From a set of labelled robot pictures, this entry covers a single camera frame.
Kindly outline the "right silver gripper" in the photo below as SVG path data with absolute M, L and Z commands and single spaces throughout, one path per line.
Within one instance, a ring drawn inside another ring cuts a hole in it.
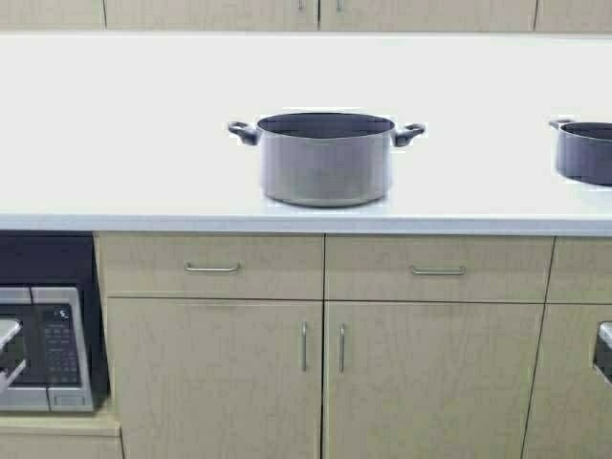
M 611 338 L 611 322 L 602 322 L 599 325 L 596 344 L 594 349 L 593 364 L 596 370 L 606 379 L 608 383 L 612 383 L 612 338 Z

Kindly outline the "left silver gripper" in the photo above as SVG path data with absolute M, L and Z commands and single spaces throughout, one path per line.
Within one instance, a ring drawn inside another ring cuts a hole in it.
M 22 325 L 18 320 L 1 320 L 1 392 L 5 392 L 26 367 Z

